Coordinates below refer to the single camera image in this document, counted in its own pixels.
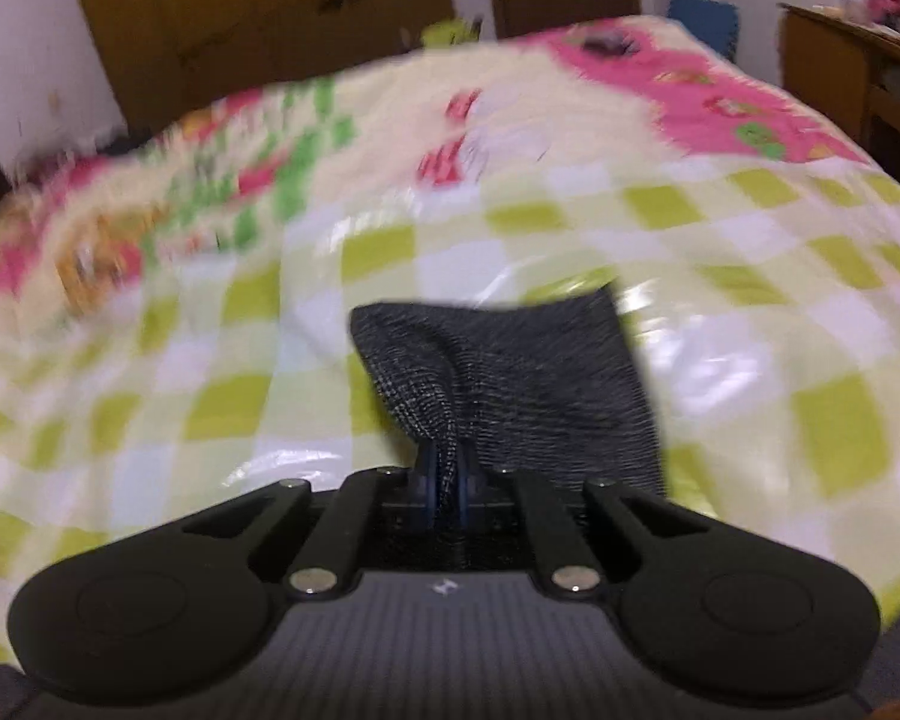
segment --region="metal screw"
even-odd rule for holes
[[[290,574],[290,587],[314,595],[337,586],[337,575],[326,568],[301,568]]]
[[[585,565],[564,565],[554,571],[550,578],[557,587],[570,592],[592,590],[600,584],[600,574]]]

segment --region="blue chair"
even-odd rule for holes
[[[698,41],[734,61],[740,35],[740,14],[734,5],[713,0],[670,0],[667,18],[682,23]]]

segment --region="yellow-green checkered pattern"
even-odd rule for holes
[[[0,659],[53,560],[250,488],[408,461],[346,333],[380,299],[615,280],[677,501],[830,557],[900,612],[900,187],[692,157],[307,210],[81,326],[0,341]],[[38,352],[31,348],[39,347]]]

